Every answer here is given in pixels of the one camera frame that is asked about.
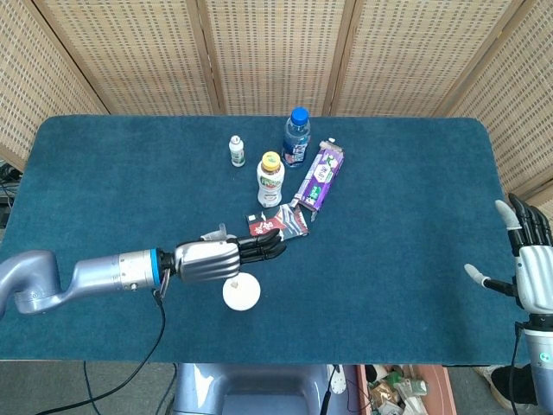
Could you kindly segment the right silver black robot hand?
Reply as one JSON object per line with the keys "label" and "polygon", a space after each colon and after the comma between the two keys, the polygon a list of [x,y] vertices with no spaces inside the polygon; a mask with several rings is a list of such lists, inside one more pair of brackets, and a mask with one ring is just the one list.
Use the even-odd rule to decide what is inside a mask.
{"label": "right silver black robot hand", "polygon": [[478,285],[513,297],[531,315],[552,313],[552,226],[537,208],[514,193],[508,202],[495,201],[505,223],[515,264],[512,283],[490,278],[475,266],[465,264],[467,275]]}

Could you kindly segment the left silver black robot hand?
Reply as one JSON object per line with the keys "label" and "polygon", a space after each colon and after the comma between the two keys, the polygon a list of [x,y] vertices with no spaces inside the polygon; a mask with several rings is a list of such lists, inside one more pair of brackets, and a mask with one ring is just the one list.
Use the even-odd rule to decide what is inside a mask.
{"label": "left silver black robot hand", "polygon": [[278,229],[258,236],[203,240],[175,249],[175,273],[186,283],[235,278],[242,265],[275,259],[287,246]]}

